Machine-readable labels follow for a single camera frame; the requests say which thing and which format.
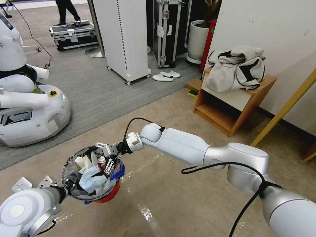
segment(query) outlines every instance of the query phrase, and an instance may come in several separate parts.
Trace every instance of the stand base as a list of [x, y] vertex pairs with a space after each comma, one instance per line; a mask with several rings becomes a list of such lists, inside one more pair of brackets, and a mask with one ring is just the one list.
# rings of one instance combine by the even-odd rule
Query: stand base
[[91, 58], [105, 58], [106, 55], [104, 53], [104, 56], [102, 56], [102, 53], [100, 51], [99, 48], [95, 47], [95, 48], [91, 48], [91, 49], [87, 49], [85, 51], [85, 54]]
[[194, 63], [194, 64], [201, 64], [201, 60], [195, 60], [189, 57], [189, 54], [187, 54], [186, 59], [190, 62], [190, 63]]

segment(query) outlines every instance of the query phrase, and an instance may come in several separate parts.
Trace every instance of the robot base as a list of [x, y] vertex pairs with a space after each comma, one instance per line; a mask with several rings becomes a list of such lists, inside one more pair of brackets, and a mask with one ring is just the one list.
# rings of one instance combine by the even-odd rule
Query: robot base
[[190, 58], [189, 54], [187, 54], [186, 59], [192, 64], [201, 64], [201, 60], [196, 60], [196, 59]]
[[69, 123], [70, 104], [65, 94], [54, 86], [38, 87], [48, 94], [49, 106], [1, 110], [0, 142], [11, 147], [40, 142], [55, 136]]

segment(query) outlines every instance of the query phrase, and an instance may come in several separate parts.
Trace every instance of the white robot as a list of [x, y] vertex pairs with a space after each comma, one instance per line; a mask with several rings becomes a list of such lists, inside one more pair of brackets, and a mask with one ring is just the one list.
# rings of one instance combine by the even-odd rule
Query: white robot
[[[271, 181], [266, 152], [239, 143], [212, 147], [198, 136], [154, 123], [146, 125], [140, 135], [132, 132], [123, 142], [105, 145], [102, 151], [112, 163], [118, 155], [141, 150], [144, 145], [190, 165], [204, 166], [202, 168], [223, 169], [224, 164], [229, 164], [228, 181], [240, 190], [260, 194], [264, 218], [276, 236], [316, 236], [316, 203], [278, 185], [263, 187], [262, 184]], [[74, 185], [68, 180], [59, 187], [47, 176], [36, 188], [21, 178], [12, 188], [15, 194], [0, 206], [0, 236], [35, 236], [45, 230]]]
[[0, 12], [0, 142], [32, 144], [56, 135], [69, 123], [64, 93], [37, 85], [37, 79], [47, 79], [48, 73], [26, 64], [20, 34]]

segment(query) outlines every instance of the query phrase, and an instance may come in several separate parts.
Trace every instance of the red trash bin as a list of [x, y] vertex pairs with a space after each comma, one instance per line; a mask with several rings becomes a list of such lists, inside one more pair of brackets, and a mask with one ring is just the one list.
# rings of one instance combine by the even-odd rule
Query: red trash bin
[[217, 20], [210, 21], [210, 28], [208, 30], [208, 35], [207, 35], [207, 38], [206, 38], [206, 43], [205, 43], [204, 51], [203, 51], [203, 56], [202, 56], [202, 59], [201, 59], [200, 67], [198, 69], [199, 72], [204, 71], [204, 67], [205, 67], [205, 64], [206, 64], [207, 56], [208, 56], [208, 51], [210, 50], [211, 42], [212, 42], [212, 39], [213, 39], [213, 34], [214, 34], [216, 22], [217, 22]]

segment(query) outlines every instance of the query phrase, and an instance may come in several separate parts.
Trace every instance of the trash bin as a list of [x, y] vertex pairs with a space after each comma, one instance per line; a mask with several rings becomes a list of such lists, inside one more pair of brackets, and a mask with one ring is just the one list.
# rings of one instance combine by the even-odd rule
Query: trash bin
[[69, 191], [69, 195], [83, 201], [85, 204], [89, 204], [93, 201], [97, 203], [108, 202], [112, 200], [119, 191], [120, 177], [125, 174], [124, 164], [121, 160], [117, 162], [110, 177], [108, 177], [108, 180], [103, 185], [102, 193], [98, 195], [95, 192], [89, 194], [79, 186], [82, 174], [79, 173], [80, 167], [75, 162], [75, 159], [77, 156], [84, 157], [86, 155], [91, 160], [91, 152], [94, 152], [97, 158], [103, 156], [102, 148], [94, 145], [81, 149], [67, 159], [61, 174], [62, 184], [65, 184], [68, 179], [73, 181], [76, 186]]

